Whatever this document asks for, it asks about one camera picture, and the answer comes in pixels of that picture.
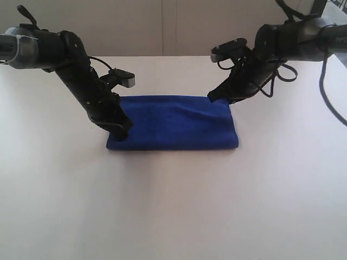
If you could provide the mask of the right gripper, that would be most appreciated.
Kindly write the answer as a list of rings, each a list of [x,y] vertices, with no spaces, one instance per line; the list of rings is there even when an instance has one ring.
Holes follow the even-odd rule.
[[[267,84],[279,68],[277,59],[261,60],[254,54],[248,54],[232,60],[237,66],[236,71],[211,90],[207,97],[210,102],[225,100],[230,105],[253,97]]]

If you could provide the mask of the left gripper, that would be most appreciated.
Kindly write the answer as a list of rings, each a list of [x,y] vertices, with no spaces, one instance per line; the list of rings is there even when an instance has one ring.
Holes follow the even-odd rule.
[[[133,122],[105,88],[90,62],[72,62],[55,70],[60,80],[86,111],[90,121],[124,141]]]

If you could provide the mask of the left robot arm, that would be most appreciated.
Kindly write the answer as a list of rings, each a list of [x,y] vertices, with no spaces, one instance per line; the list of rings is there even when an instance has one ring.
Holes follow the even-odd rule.
[[[22,24],[1,34],[1,63],[15,69],[42,69],[55,72],[95,125],[110,132],[117,141],[127,138],[132,121],[120,106],[120,96],[112,89],[131,88],[135,75],[109,68],[99,77],[91,65],[81,39],[70,31],[58,33]]]

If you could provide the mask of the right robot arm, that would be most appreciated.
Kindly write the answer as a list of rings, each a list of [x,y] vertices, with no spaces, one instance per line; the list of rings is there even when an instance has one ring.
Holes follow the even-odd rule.
[[[320,62],[338,52],[346,52],[346,25],[332,24],[323,18],[265,24],[256,34],[253,49],[247,47],[244,38],[212,48],[212,62],[231,60],[234,65],[229,68],[229,76],[208,93],[208,98],[229,104],[243,101],[273,83],[286,62]]]

